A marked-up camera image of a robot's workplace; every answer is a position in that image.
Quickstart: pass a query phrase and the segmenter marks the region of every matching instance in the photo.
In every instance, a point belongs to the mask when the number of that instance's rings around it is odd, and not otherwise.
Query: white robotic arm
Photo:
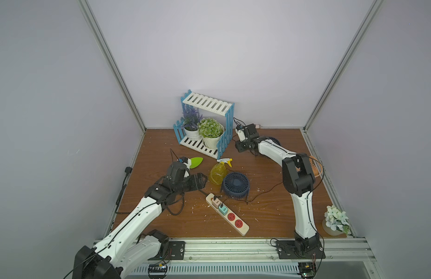
[[[260,154],[269,157],[280,166],[282,166],[283,159],[296,156],[295,152],[288,151],[270,139],[259,142],[258,150]],[[311,223],[311,220],[313,220],[312,194],[312,191],[302,193],[302,196],[298,196],[295,193],[290,194],[293,200],[293,207],[295,208],[295,231],[302,238],[313,237],[317,232],[313,228],[315,225]]]
[[[151,231],[141,242],[130,247],[144,229],[172,204],[177,194],[203,189],[207,177],[189,174],[191,161],[181,157],[155,182],[135,209],[104,239],[90,249],[84,246],[74,260],[73,279],[123,279],[150,258],[164,259],[168,237]]]
[[[301,257],[311,257],[321,248],[319,234],[313,223],[313,183],[315,176],[306,154],[289,151],[274,143],[271,139],[259,136],[255,125],[238,125],[236,132],[239,152],[255,150],[282,167],[283,184],[291,194],[295,209],[295,251]]]

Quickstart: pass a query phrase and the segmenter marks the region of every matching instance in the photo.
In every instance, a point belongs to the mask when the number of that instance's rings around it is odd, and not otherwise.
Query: green artificial plant
[[[202,137],[219,137],[223,131],[222,125],[213,118],[204,118],[199,123],[199,134]]]

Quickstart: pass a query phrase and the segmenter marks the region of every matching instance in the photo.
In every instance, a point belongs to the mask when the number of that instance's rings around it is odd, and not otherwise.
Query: vase
[[[199,141],[202,139],[202,136],[199,134],[199,130],[189,131],[185,128],[185,133],[191,141]]]
[[[203,143],[207,148],[217,148],[217,143],[219,142],[219,139],[223,136],[225,133],[225,128],[220,124],[220,126],[223,128],[223,133],[218,137],[204,137]]]
[[[323,229],[326,233],[328,233],[331,236],[337,236],[337,235],[343,234],[342,231],[333,230],[333,229],[329,228],[328,226],[326,226],[326,220],[325,219],[323,220]]]

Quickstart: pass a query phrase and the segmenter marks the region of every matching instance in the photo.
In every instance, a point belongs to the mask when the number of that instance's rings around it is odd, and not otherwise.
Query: yellow spray bottle
[[[211,181],[215,185],[221,185],[223,182],[223,179],[227,175],[227,171],[225,168],[225,163],[228,163],[229,166],[231,165],[231,158],[223,158],[217,160],[219,163],[212,167],[211,171],[209,172],[209,181]]]

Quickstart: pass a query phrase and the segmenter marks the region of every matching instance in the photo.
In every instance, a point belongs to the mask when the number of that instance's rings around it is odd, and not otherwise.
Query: white wooden slat
[[[205,95],[199,95],[199,97],[195,100],[194,104],[196,106],[200,105],[202,103],[202,100],[205,98]]]
[[[199,103],[199,108],[202,108],[204,106],[204,102],[208,99],[208,96],[204,96],[202,101]]]
[[[195,92],[191,92],[184,100],[183,100],[183,103],[187,103],[187,104],[189,104],[189,101],[188,100],[192,100],[192,97],[195,95],[196,93]]]
[[[211,109],[211,112],[213,113],[217,113],[217,109],[220,106],[220,104],[222,103],[222,101],[217,100],[217,102],[215,102],[215,106]]]
[[[192,99],[190,99],[190,104],[192,105],[192,106],[194,106],[196,103],[197,103],[197,101],[199,100],[199,98],[201,97],[201,96],[203,96],[203,95],[200,95],[200,94],[195,94],[194,96],[192,96]]]
[[[191,92],[188,97],[183,100],[183,103],[194,106],[199,109],[210,111],[222,116],[225,116],[232,103],[227,103],[222,100],[214,99],[205,95]]]
[[[217,148],[211,149],[204,146],[203,141],[191,141],[187,136],[185,136],[180,142],[181,145],[186,146],[188,148],[194,149],[200,153],[203,153],[209,157],[217,159]]]
[[[222,112],[223,115],[226,114],[226,112],[229,110],[229,108],[232,106],[232,103],[228,103],[228,105],[226,106],[225,110]]]
[[[203,107],[203,109],[207,110],[207,111],[211,111],[210,107],[214,104],[213,103],[213,98],[209,97],[208,101],[206,101],[205,106]]]
[[[217,110],[217,113],[221,114],[224,111],[224,108],[227,104],[228,104],[227,102],[223,102],[220,108]]]

